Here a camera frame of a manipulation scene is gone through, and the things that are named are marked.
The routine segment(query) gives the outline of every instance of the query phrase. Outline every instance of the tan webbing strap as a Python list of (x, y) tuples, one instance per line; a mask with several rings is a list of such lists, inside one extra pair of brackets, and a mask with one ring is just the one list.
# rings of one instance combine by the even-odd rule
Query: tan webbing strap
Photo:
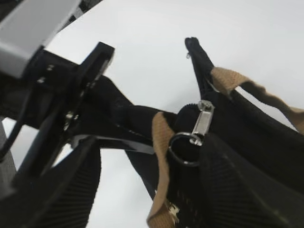
[(166, 206), (169, 186), (169, 166), (166, 160), (169, 141), (174, 132), (162, 113), (157, 113), (152, 123), (153, 147), (158, 159), (159, 182), (147, 223), (150, 228), (174, 228), (173, 219)]
[(224, 95), (229, 96), (231, 91), (241, 86), (244, 90), (258, 99), (260, 102), (279, 109), (291, 124), (304, 134), (304, 110), (288, 106), (280, 98), (268, 93), (263, 86), (260, 86), (249, 78), (220, 67), (211, 71), (213, 85)]

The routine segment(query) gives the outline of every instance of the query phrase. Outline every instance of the metal zipper slider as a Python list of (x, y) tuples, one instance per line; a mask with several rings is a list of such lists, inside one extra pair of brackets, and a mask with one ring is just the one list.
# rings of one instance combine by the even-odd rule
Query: metal zipper slider
[[(210, 101), (201, 100), (198, 103), (198, 107), (200, 110), (200, 114), (193, 128), (192, 135), (202, 137), (205, 136), (205, 134), (209, 130), (214, 112), (214, 106)], [(194, 145), (202, 145), (202, 140), (190, 139), (190, 142)]]
[(168, 200), (166, 200), (166, 205), (174, 224), (179, 223), (180, 220), (178, 219), (177, 214), (179, 213), (180, 209)]

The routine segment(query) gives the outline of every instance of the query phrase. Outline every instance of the gray pole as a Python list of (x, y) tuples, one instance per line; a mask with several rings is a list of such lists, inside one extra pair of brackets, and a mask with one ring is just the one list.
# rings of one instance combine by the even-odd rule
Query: gray pole
[[(0, 117), (0, 147), (4, 144), (6, 135), (3, 128), (2, 118)], [(16, 167), (9, 152), (2, 163), (0, 163), (0, 198), (6, 195), (9, 191), (9, 185), (14, 175), (16, 174)]]

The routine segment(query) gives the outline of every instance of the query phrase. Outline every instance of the bag handle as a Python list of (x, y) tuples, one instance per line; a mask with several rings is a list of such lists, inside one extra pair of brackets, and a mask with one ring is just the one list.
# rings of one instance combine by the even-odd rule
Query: bag handle
[(168, 126), (163, 113), (157, 113), (152, 122), (153, 148), (159, 165), (159, 181), (153, 205), (147, 218), (150, 228), (174, 228), (174, 220), (167, 205), (167, 193), (169, 187), (169, 165), (166, 154), (169, 141), (174, 132)]
[(230, 96), (230, 93), (238, 86), (250, 93), (260, 102), (279, 109), (290, 123), (304, 134), (304, 110), (288, 106), (280, 98), (268, 93), (266, 89), (233, 70), (214, 67), (211, 71), (213, 85), (222, 94)]

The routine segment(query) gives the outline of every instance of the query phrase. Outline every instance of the metal ring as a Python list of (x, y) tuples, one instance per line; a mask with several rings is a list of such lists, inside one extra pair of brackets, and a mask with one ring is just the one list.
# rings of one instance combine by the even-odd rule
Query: metal ring
[(176, 153), (173, 151), (172, 149), (172, 145), (173, 143), (180, 139), (180, 138), (188, 138), (190, 140), (194, 140), (196, 142), (201, 142), (201, 139), (195, 135), (195, 134), (191, 134), (191, 133), (187, 133), (187, 132), (180, 132), (180, 133), (177, 133), (175, 136), (173, 136), (171, 139), (170, 139), (170, 142), (169, 142), (169, 152), (170, 154), (172, 155), (172, 157), (180, 164), (184, 165), (184, 166), (187, 166), (187, 167), (197, 167), (200, 165), (200, 163), (198, 161), (185, 161), (183, 160), (182, 158), (180, 158), (179, 156), (176, 155)]

